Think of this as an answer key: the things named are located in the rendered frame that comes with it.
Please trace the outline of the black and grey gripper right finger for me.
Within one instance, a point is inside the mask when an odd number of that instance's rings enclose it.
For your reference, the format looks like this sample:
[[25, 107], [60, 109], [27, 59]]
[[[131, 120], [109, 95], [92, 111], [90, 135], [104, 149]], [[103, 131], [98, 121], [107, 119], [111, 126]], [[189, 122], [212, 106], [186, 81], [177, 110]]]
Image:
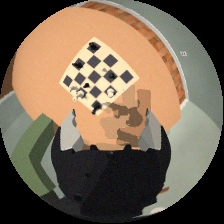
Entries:
[[[138, 140], [139, 150], [151, 154], [158, 162], [161, 171], [161, 181], [165, 182], [166, 172], [171, 160], [171, 146], [165, 129], [152, 111], [147, 108], [145, 128]], [[148, 125], [148, 126], [147, 126]]]

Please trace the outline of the black chess piece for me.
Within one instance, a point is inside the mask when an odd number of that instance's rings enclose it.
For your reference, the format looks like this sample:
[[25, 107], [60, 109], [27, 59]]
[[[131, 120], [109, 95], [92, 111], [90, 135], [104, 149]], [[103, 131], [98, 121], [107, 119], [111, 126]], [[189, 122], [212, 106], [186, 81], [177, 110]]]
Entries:
[[95, 50], [97, 48], [97, 46], [93, 42], [90, 42], [89, 46], [91, 50]]
[[76, 63], [72, 63], [73, 66], [76, 66], [77, 68], [80, 68], [82, 66], [82, 64], [80, 62]]
[[92, 110], [91, 113], [92, 113], [93, 115], [95, 115], [95, 114], [96, 114], [96, 109], [100, 107], [100, 104], [99, 104], [98, 102], [95, 102], [95, 103], [93, 104], [93, 106], [94, 106], [94, 109]]

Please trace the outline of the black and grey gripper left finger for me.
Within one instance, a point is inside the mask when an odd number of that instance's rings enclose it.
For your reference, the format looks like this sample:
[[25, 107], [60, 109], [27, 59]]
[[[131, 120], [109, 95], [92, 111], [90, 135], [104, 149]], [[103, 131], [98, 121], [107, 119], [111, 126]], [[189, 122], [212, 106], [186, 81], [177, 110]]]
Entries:
[[[51, 146], [51, 160], [58, 184], [62, 184], [62, 167], [69, 156], [82, 150], [84, 141], [77, 128], [76, 114], [72, 109], [58, 127]], [[75, 127], [74, 127], [75, 126]]]

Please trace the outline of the chessboard with pieces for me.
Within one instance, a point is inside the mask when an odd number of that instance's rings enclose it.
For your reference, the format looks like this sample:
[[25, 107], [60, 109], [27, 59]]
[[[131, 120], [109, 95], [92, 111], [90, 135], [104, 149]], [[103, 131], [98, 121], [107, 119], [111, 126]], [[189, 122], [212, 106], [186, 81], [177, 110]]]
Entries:
[[[95, 50], [90, 49], [90, 42], [97, 46]], [[72, 65], [78, 62], [82, 64], [80, 68]], [[102, 66], [106, 68], [104, 72], [100, 71]], [[114, 77], [109, 78], [109, 73], [113, 73]], [[98, 102], [100, 107], [96, 114], [99, 115], [138, 79], [133, 69], [115, 51], [93, 37], [74, 57], [59, 84], [67, 91], [76, 85], [77, 89], [72, 90], [71, 94], [76, 96], [80, 90], [83, 91], [84, 96], [78, 100], [91, 111], [94, 109], [93, 104]], [[90, 86], [83, 88], [85, 83]], [[112, 97], [108, 96], [109, 89], [114, 91]]]

